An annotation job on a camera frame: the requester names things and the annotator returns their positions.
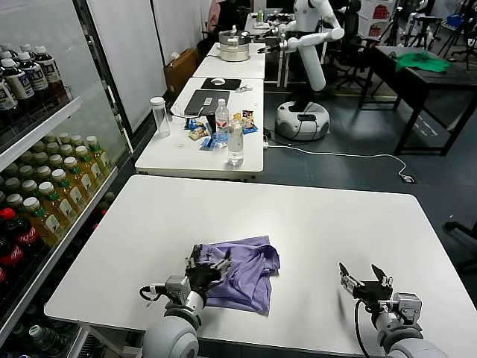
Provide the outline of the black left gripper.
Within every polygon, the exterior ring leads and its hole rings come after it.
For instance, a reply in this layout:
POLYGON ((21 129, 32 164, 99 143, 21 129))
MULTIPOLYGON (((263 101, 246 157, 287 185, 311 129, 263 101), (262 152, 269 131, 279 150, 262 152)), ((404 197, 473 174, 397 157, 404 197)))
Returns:
POLYGON ((202 245, 194 245, 186 259, 186 276, 191 290, 195 292, 206 292, 212 283, 221 280, 221 273, 232 265, 231 250, 227 250, 224 258, 213 265, 200 263, 201 249, 202 245))

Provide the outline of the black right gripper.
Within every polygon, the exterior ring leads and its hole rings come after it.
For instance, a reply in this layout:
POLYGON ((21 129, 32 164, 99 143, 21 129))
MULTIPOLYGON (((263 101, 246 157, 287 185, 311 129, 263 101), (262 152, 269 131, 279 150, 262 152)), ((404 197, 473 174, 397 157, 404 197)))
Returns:
POLYGON ((394 278, 386 275, 378 266, 371 265, 376 281, 362 282, 350 275, 343 263, 339 263, 338 266, 342 287, 355 299, 361 299, 366 305, 375 305, 379 301, 386 301, 392 296, 394 278))

